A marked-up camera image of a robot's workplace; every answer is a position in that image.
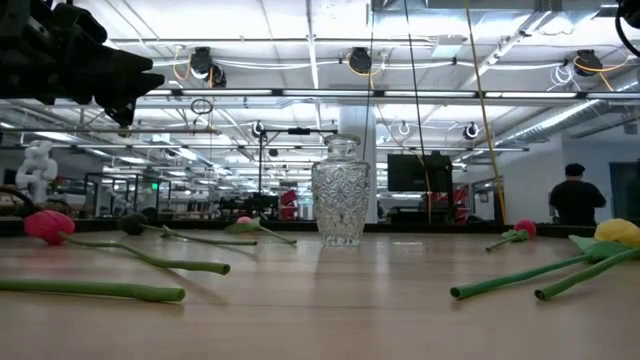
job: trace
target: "green leaf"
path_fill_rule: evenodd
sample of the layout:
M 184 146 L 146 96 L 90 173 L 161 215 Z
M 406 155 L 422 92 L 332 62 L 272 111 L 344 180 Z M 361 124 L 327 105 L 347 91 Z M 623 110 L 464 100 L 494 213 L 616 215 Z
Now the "green leaf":
M 229 234 L 242 234 L 246 232 L 258 231 L 260 230 L 260 218 L 257 219 L 257 224 L 253 220 L 250 223 L 246 224 L 235 223 L 227 226 L 224 231 Z
M 569 236 L 569 239 L 580 248 L 580 251 L 585 255 L 590 255 L 595 261 L 604 260 L 633 249 L 616 241 L 598 241 L 594 238 L 583 238 L 574 235 Z

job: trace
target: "wall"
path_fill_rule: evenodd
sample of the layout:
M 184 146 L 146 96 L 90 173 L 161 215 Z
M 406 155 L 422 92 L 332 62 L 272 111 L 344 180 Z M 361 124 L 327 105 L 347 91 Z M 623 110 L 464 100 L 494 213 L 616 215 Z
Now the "wall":
M 530 151 L 503 153 L 497 159 L 498 173 L 504 179 L 507 223 L 527 218 L 535 222 L 550 222 L 549 193 L 564 180 L 562 139 L 530 144 Z M 475 183 L 493 179 L 490 166 L 470 166 L 458 174 L 456 182 Z
M 88 154 L 54 149 L 52 158 L 58 163 L 58 175 L 65 178 L 82 180 L 87 172 L 102 172 L 101 159 Z M 0 184 L 4 181 L 4 170 L 18 170 L 23 161 L 23 150 L 0 150 Z
M 607 199 L 606 207 L 596 209 L 596 221 L 611 219 L 613 204 L 609 163 L 635 162 L 640 158 L 640 146 L 637 142 L 602 142 L 584 139 L 565 140 L 563 147 L 565 164 L 582 164 L 586 168 L 584 181 L 597 186 Z

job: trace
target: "wooden table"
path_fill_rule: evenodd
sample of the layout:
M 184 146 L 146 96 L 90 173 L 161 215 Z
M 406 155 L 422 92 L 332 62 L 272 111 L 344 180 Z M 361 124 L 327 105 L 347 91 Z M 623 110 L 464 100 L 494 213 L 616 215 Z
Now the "wooden table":
M 193 232 L 219 239 L 214 232 Z M 533 291 L 571 269 L 464 301 L 452 285 L 576 255 L 539 239 L 492 254 L 487 235 L 368 234 L 360 248 L 216 248 L 153 233 L 81 234 L 157 255 L 225 261 L 231 273 L 163 271 L 119 250 L 0 239 L 0 276 L 181 286 L 182 304 L 0 293 L 2 359 L 637 359 L 640 265 L 622 264 L 547 303 Z

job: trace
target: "person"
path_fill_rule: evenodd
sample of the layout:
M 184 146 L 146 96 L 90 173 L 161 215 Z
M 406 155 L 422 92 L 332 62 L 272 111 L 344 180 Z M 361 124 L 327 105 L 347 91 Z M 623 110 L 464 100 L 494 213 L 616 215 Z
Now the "person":
M 595 185 L 582 181 L 584 170 L 580 164 L 567 165 L 567 179 L 551 191 L 549 205 L 558 211 L 562 225 L 596 226 L 595 208 L 607 203 Z
M 636 161 L 636 177 L 627 184 L 626 216 L 627 220 L 640 220 L 640 159 Z

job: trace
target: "ceiling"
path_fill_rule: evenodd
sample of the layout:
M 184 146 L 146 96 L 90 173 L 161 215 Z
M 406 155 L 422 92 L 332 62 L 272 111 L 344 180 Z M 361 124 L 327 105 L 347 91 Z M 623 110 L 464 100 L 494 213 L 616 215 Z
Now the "ceiling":
M 175 71 L 179 75 L 186 74 L 184 62 L 188 54 L 193 52 L 195 46 L 202 45 L 212 48 L 214 61 L 219 62 L 224 69 L 227 89 L 367 90 L 368 77 L 354 74 L 343 60 L 353 47 L 370 47 L 371 28 L 368 22 L 373 22 L 376 41 L 373 42 L 371 55 L 374 71 L 379 70 L 372 76 L 374 88 L 412 91 L 414 73 L 411 52 L 406 46 L 406 21 L 403 16 L 396 16 L 391 11 L 393 6 L 398 6 L 402 1 L 390 3 L 395 4 L 388 5 L 387 13 L 379 12 L 373 19 L 368 19 L 367 0 L 74 1 L 76 6 L 88 9 L 106 28 L 110 46 L 152 58 L 156 64 L 153 72 L 166 77 L 161 88 L 207 87 L 207 84 L 193 76 L 180 80 L 174 75 L 173 67 L 177 62 Z M 419 1 L 409 3 L 412 6 L 422 5 Z M 519 29 L 532 19 L 532 14 L 538 13 L 523 9 L 474 11 L 472 21 L 479 65 L 482 65 L 481 60 L 485 57 L 504 49 L 499 60 L 483 72 L 483 90 L 603 91 L 604 85 L 599 76 L 571 77 L 572 74 L 567 76 L 563 72 L 566 68 L 561 66 L 562 63 L 565 59 L 572 61 L 576 51 L 580 49 L 593 49 L 605 67 L 625 63 L 625 66 L 617 70 L 607 72 L 609 79 L 616 79 L 635 70 L 638 61 L 629 56 L 618 39 L 613 19 L 595 16 L 600 11 L 597 1 L 582 0 L 580 3 L 595 3 L 596 10 L 580 22 L 573 21 L 570 13 L 565 17 L 562 14 L 549 17 L 548 19 L 553 20 L 528 31 L 526 36 L 513 44 L 510 44 L 510 40 L 518 36 Z M 410 22 L 413 23 L 410 28 L 418 90 L 477 90 L 468 28 L 466 20 L 462 21 L 463 18 L 459 16 L 464 14 L 461 11 L 440 9 L 411 12 Z M 451 14 L 457 18 L 448 18 Z M 624 29 L 630 39 L 640 40 L 640 31 L 626 24 Z M 307 41 L 310 31 L 315 40 L 313 45 Z M 453 57 L 460 64 L 453 65 Z M 317 63 L 317 80 L 314 80 L 314 63 Z M 204 129 L 210 125 L 220 130 L 222 135 L 168 134 L 162 136 L 162 140 L 182 145 L 251 145 L 257 144 L 257 139 L 251 135 L 251 127 L 258 120 L 267 129 L 317 129 L 320 126 L 320 129 L 330 130 L 337 128 L 340 108 L 349 105 L 341 99 L 287 101 L 286 98 L 250 98 L 249 102 L 253 102 L 253 105 L 245 108 L 242 97 L 207 97 L 207 101 L 213 103 L 214 110 L 211 114 L 202 116 L 192 113 L 186 105 L 180 105 L 186 107 L 184 111 L 169 106 L 190 104 L 194 99 L 196 97 L 182 98 L 182 102 L 176 102 L 178 99 L 173 97 L 141 98 L 134 128 L 158 129 L 160 136 L 160 129 L 193 129 L 194 124 L 197 129 Z M 413 100 L 408 97 L 401 101 L 377 103 L 374 114 L 377 122 L 375 140 L 378 145 L 397 146 L 396 140 L 405 146 L 419 144 L 416 104 Z M 80 106 L 71 105 L 45 108 L 31 100 L 25 100 L 22 104 L 54 115 L 50 121 L 43 122 L 42 114 L 25 113 L 34 126 L 89 126 L 95 130 L 115 128 L 115 124 L 101 115 L 100 109 L 96 107 L 81 109 Z M 568 105 L 570 104 L 553 102 L 547 104 L 544 99 L 533 102 L 489 102 L 486 115 L 494 134 L 500 136 L 545 110 Z M 419 110 L 425 146 L 483 146 L 480 140 L 483 139 L 484 132 L 481 132 L 475 142 L 467 141 L 462 136 L 463 128 L 471 122 L 481 130 L 484 128 L 482 110 L 477 101 L 460 103 L 443 99 L 421 104 Z M 402 131 L 406 129 L 405 126 L 410 130 L 407 135 Z M 79 138 L 85 142 L 99 140 L 103 144 L 144 144 L 153 140 L 153 134 L 133 135 L 128 139 L 115 134 L 94 134 L 91 139 L 87 136 Z M 321 141 L 317 134 L 298 136 L 285 133 L 278 135 L 271 144 L 311 146 L 321 144 Z M 118 151 L 105 149 L 103 152 L 122 155 Z M 250 163 L 249 158 L 256 159 L 257 156 L 257 151 L 253 150 L 245 154 L 220 149 L 192 151 L 222 167 L 231 168 L 235 164 Z M 388 152 L 378 151 L 379 163 L 386 161 Z M 459 152 L 450 152 L 450 155 L 459 155 Z M 148 159 L 158 166 L 179 167 L 189 165 L 189 161 L 193 162 L 180 156 L 167 158 L 162 149 L 138 151 L 132 156 Z M 280 151 L 277 159 L 272 160 L 316 161 L 323 156 L 323 150 L 305 150 L 303 147 Z M 105 158 L 105 163 L 111 163 L 111 159 Z M 203 172 L 201 176 L 211 174 Z M 238 185 L 242 181 L 229 180 L 229 183 Z

